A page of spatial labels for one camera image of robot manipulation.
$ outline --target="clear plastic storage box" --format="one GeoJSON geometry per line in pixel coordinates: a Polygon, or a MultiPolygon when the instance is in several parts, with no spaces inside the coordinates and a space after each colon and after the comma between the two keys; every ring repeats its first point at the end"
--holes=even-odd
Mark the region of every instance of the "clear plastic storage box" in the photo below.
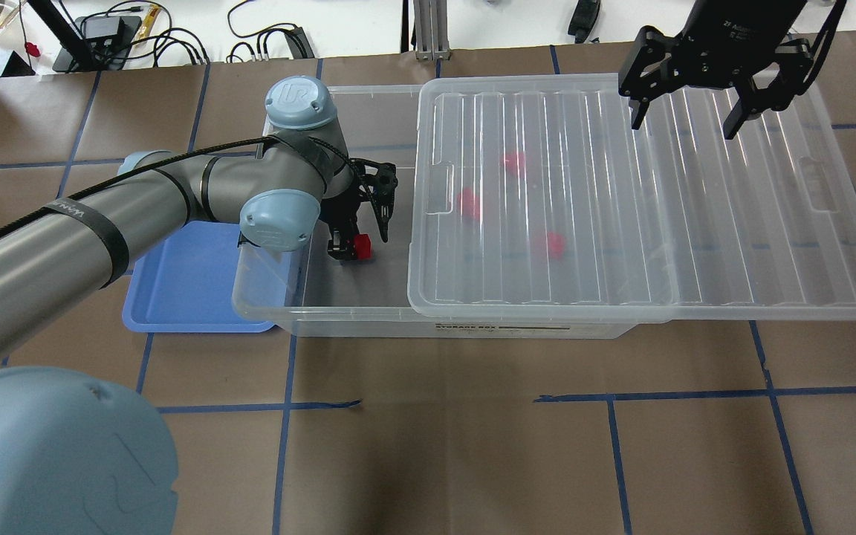
{"type": "MultiPolygon", "coordinates": [[[[273,259],[245,246],[248,319],[300,336],[556,338],[856,320],[856,195],[815,88],[733,141],[731,92],[677,91],[634,132],[614,74],[333,92],[350,153],[398,165],[390,242],[340,265],[319,224],[285,307],[262,298],[273,259]]],[[[360,227],[377,235],[366,207],[360,227]]]]}

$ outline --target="robotic arm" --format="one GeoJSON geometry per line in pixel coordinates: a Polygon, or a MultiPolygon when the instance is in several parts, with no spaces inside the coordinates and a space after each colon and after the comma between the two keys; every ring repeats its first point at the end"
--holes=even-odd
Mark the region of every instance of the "robotic arm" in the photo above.
{"type": "Polygon", "coordinates": [[[738,104],[722,126],[726,139],[734,139],[748,119],[765,109],[787,108],[821,70],[846,6],[846,0],[835,2],[813,45],[806,39],[785,41],[805,3],[696,0],[676,37],[642,27],[619,71],[619,94],[629,98],[632,128],[643,124],[649,102],[684,85],[735,88],[738,104]],[[767,88],[758,88],[752,76],[772,64],[778,65],[777,76],[767,88]]]}
{"type": "Polygon", "coordinates": [[[0,355],[192,220],[239,223],[242,239],[290,251],[305,246],[322,219],[332,236],[329,254],[351,261],[370,254],[356,219],[367,201],[387,241],[395,166],[348,158],[325,85],[287,78],[269,91],[266,109],[276,131],[251,140],[262,143],[255,159],[138,153],[116,179],[57,199],[4,233],[0,355]]]}

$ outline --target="blue tray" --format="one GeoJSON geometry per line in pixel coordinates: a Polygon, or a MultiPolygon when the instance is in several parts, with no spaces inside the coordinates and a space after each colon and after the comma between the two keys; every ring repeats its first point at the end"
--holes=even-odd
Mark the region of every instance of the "blue tray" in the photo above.
{"type": "MultiPolygon", "coordinates": [[[[134,265],[125,325],[136,332],[269,331],[272,322],[247,321],[233,310],[239,236],[237,224],[191,222],[150,250],[134,265]]],[[[285,286],[269,289],[282,305],[285,286]]]]}

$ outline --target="metal frame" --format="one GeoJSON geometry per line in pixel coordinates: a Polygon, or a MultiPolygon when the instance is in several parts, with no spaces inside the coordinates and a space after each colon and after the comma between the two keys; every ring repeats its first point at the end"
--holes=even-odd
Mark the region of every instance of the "metal frame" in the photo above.
{"type": "Polygon", "coordinates": [[[415,6],[415,57],[434,61],[451,57],[448,0],[412,0],[415,6]]]}

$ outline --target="transparent lid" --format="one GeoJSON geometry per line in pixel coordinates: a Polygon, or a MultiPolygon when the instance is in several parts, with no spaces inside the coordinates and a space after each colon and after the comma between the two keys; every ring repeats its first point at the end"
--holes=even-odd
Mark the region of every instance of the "transparent lid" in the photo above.
{"type": "Polygon", "coordinates": [[[731,91],[642,129],[615,74],[421,89],[408,297],[428,316],[856,319],[856,195],[815,88],[733,141],[731,91]]]}

